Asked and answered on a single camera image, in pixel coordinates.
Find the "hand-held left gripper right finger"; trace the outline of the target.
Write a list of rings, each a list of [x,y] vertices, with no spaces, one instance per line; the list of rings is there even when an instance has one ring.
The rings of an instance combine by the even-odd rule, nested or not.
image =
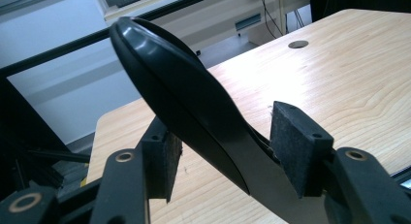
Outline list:
[[[274,155],[297,196],[325,197],[330,224],[411,224],[411,197],[370,153],[334,149],[333,137],[299,108],[274,102]]]

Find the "black metal frame bar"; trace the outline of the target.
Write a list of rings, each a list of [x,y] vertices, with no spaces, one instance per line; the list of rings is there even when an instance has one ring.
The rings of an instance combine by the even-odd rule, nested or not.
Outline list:
[[[204,0],[177,0],[173,1],[171,4],[167,4],[160,8],[156,8],[153,11],[146,12],[139,15],[139,17],[146,20],[154,20],[162,16],[169,15],[171,13],[177,12],[186,7],[195,5]],[[109,29],[105,28],[96,31],[92,34],[84,36],[82,38],[76,39],[68,44],[62,45],[57,48],[47,50],[45,52],[39,53],[32,57],[26,58],[24,60],[18,61],[12,65],[0,68],[0,79],[7,78],[14,74],[20,73],[22,71],[28,70],[30,68],[36,67],[38,65],[49,62],[50,60],[56,59],[60,56],[66,55],[68,53],[74,52],[81,48],[88,47],[97,42],[105,40],[109,36]]]

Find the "black frame brace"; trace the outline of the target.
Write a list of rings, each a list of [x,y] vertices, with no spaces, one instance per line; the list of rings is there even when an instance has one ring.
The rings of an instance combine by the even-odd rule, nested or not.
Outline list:
[[[5,78],[0,78],[0,201],[29,186],[30,181],[58,188],[63,176],[58,161],[87,163],[74,153]]]

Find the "dark curtain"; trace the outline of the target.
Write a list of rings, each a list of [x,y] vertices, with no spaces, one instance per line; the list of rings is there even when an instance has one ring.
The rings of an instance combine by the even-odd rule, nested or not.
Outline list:
[[[315,22],[346,9],[411,13],[411,0],[310,0]]]

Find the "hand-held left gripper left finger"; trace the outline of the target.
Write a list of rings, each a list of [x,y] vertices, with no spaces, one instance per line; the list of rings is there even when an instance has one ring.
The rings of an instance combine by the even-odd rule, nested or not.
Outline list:
[[[154,118],[138,144],[106,162],[89,224],[150,224],[149,201],[173,192],[182,141]]]

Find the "white cabinet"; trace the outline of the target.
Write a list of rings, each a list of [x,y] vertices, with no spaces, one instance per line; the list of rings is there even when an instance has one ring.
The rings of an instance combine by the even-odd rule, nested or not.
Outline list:
[[[106,28],[98,0],[45,0],[0,16],[0,68]],[[140,97],[108,40],[9,77],[64,144]]]

